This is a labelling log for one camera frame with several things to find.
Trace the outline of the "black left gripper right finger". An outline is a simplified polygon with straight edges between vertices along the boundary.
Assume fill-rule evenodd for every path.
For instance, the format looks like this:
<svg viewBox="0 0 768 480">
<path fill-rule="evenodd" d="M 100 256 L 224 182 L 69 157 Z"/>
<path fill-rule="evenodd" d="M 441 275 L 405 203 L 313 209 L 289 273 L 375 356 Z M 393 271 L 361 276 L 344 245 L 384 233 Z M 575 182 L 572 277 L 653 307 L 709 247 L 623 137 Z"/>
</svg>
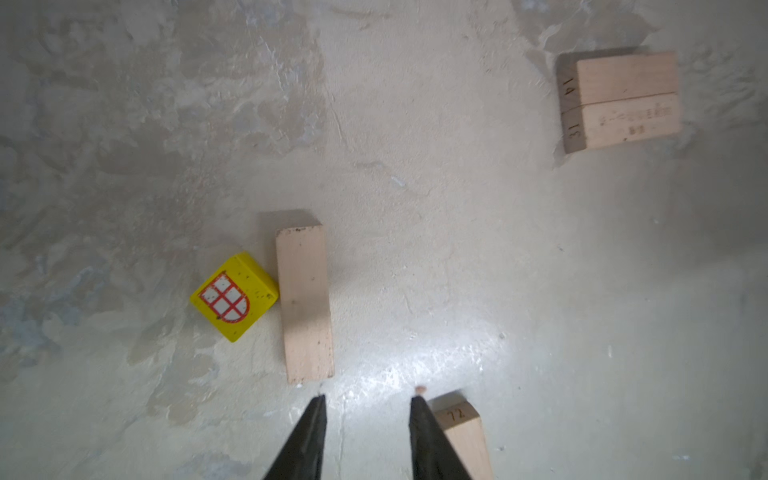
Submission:
<svg viewBox="0 0 768 480">
<path fill-rule="evenodd" d="M 409 432 L 415 480 L 471 479 L 426 400 L 421 396 L 411 399 Z"/>
</svg>

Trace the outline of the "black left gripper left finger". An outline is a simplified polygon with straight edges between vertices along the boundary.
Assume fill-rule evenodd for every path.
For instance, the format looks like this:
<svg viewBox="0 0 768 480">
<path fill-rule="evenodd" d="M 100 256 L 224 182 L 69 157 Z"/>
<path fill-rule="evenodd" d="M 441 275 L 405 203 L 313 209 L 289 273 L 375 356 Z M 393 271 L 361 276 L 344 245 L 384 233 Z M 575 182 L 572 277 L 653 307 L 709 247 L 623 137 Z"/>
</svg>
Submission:
<svg viewBox="0 0 768 480">
<path fill-rule="evenodd" d="M 264 480 L 320 480 L 327 429 L 326 396 L 311 399 Z"/>
</svg>

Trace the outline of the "engraved wood block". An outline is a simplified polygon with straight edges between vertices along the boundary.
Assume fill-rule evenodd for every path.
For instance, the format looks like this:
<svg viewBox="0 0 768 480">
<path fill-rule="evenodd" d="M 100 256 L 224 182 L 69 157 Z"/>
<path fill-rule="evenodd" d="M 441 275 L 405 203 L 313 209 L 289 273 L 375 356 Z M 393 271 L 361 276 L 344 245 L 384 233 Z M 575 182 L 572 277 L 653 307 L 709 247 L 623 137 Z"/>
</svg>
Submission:
<svg viewBox="0 0 768 480">
<path fill-rule="evenodd" d="M 682 130 L 678 94 L 594 103 L 561 116 L 566 154 L 674 135 Z"/>
</svg>

